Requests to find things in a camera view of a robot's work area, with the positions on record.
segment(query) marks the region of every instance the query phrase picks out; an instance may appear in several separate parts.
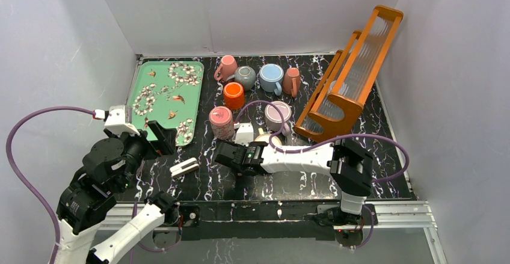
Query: table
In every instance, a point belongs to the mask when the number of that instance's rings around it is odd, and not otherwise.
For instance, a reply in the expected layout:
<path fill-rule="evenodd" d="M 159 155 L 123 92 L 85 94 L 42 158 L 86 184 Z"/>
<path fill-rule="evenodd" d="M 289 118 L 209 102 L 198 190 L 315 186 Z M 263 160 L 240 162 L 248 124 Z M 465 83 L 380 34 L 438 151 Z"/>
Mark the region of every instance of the table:
<path fill-rule="evenodd" d="M 297 67 L 303 78 L 300 93 L 296 99 L 284 94 L 280 97 L 264 92 L 257 80 L 256 87 L 246 92 L 246 102 L 252 100 L 282 100 L 293 110 L 294 123 L 303 111 L 321 76 L 326 71 L 333 55 L 286 55 L 235 57 L 239 66 L 250 66 L 258 72 L 264 64 L 278 64 L 287 70 Z M 140 64 L 147 61 L 199 61 L 204 65 L 204 78 L 201 88 L 197 127 L 191 144 L 179 147 L 176 154 L 147 161 L 138 175 L 135 187 L 128 189 L 117 197 L 118 201 L 143 200 L 158 191 L 167 191 L 180 201 L 301 201 L 338 199 L 339 189 L 330 177 L 316 173 L 284 172 L 264 176 L 238 177 L 231 169 L 213 161 L 218 142 L 212 134 L 208 115 L 215 107 L 223 105 L 223 86 L 214 80 L 214 71 L 220 64 L 221 57 L 203 58 L 142 58 Z M 255 131 L 259 126 L 265 129 L 264 106 L 254 105 L 242 116 L 243 121 L 250 121 Z M 383 105 L 376 86 L 372 88 L 364 110 L 352 129 L 353 133 L 378 134 L 392 137 L 390 127 L 384 114 Z M 308 146 L 311 141 L 293 133 L 293 146 Z M 375 155 L 374 176 L 385 177 L 401 169 L 396 149 L 385 142 L 365 139 L 360 140 L 363 147 Z M 198 159 L 200 169 L 172 179 L 170 167 L 191 157 Z M 414 198 L 404 176 L 388 183 L 373 186 L 374 199 Z"/>

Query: red mug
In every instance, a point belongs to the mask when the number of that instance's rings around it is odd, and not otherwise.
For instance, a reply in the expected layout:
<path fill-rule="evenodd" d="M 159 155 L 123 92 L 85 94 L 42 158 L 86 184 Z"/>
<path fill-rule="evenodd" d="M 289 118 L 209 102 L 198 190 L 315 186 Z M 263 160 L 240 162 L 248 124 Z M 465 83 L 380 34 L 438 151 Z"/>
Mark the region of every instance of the red mug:
<path fill-rule="evenodd" d="M 283 92 L 290 94 L 292 97 L 297 97 L 300 86 L 300 70 L 298 70 L 296 67 L 289 68 L 283 76 Z"/>
<path fill-rule="evenodd" d="M 237 69 L 238 64 L 236 63 L 236 59 L 231 55 L 226 55 L 221 58 L 220 66 L 214 73 L 214 79 L 217 81 L 226 82 L 227 79 L 233 75 Z"/>

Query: floral tray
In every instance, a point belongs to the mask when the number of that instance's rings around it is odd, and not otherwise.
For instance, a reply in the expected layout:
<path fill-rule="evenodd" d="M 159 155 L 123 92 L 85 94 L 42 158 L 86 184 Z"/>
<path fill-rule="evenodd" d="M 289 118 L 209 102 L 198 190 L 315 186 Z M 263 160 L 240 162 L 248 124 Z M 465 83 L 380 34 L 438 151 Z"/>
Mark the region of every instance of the floral tray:
<path fill-rule="evenodd" d="M 177 146 L 189 144 L 195 131 L 203 73 L 204 65 L 196 61 L 144 63 L 129 98 L 132 124 L 145 129 L 151 141 L 156 137 L 147 122 L 157 120 L 165 128 L 177 129 Z"/>

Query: marble tabletop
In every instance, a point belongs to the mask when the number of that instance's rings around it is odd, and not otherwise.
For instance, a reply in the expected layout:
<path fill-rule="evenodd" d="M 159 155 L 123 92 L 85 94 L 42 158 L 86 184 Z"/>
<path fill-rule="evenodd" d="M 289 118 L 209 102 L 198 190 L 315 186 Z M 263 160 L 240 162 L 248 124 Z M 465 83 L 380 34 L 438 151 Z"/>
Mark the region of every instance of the marble tabletop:
<path fill-rule="evenodd" d="M 299 55 L 269 57 L 235 57 L 239 66 L 250 66 L 258 71 L 264 64 L 278 64 L 287 70 L 297 67 L 301 72 L 303 83 L 296 99 L 284 94 L 280 97 L 264 92 L 257 80 L 253 90 L 245 93 L 246 102 L 252 100 L 282 100 L 292 108 L 291 122 L 294 123 L 308 102 L 321 76 L 326 71 L 333 55 Z M 118 201 L 140 201 L 158 191 L 167 191 L 180 201 L 285 201 L 285 200 L 329 200 L 339 196 L 338 186 L 331 177 L 305 172 L 283 172 L 261 176 L 237 176 L 231 169 L 213 161 L 218 141 L 210 128 L 208 115 L 215 107 L 223 105 L 223 85 L 214 80 L 214 71 L 220 64 L 221 57 L 203 58 L 146 58 L 146 61 L 199 61 L 204 65 L 204 77 L 198 106 L 197 125 L 191 143 L 179 147 L 171 156 L 155 161 L 147 161 L 139 170 L 136 185 L 125 193 L 118 195 Z M 241 122 L 250 121 L 254 129 L 264 124 L 264 106 L 254 105 L 241 117 Z M 366 101 L 358 122 L 352 128 L 353 133 L 378 134 L 391 137 L 381 99 L 374 86 Z M 382 141 L 359 139 L 361 145 L 375 155 L 375 178 L 385 177 L 401 169 L 396 149 Z M 312 142 L 292 134 L 293 146 L 309 146 Z M 200 169 L 176 179 L 171 178 L 170 167 L 191 157 L 198 159 Z M 369 198 L 391 199 L 412 198 L 407 182 L 400 177 L 392 182 L 374 184 Z"/>

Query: gray wall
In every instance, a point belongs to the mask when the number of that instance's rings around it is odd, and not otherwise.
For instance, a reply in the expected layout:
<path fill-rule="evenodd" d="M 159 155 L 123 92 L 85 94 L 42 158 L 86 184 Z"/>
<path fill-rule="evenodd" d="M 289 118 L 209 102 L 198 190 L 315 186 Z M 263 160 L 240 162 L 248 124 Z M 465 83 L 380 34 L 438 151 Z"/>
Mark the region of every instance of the gray wall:
<path fill-rule="evenodd" d="M 397 0 L 106 0 L 137 54 L 289 54 L 343 49 Z"/>
<path fill-rule="evenodd" d="M 399 0 L 379 74 L 450 263 L 508 263 L 510 0 Z"/>
<path fill-rule="evenodd" d="M 0 141 L 40 108 L 125 103 L 135 55 L 104 0 L 0 0 Z M 103 138 L 102 122 L 54 112 L 28 122 L 14 156 L 56 208 L 82 157 Z M 0 153 L 1 263 L 46 263 L 54 231 L 42 205 Z"/>

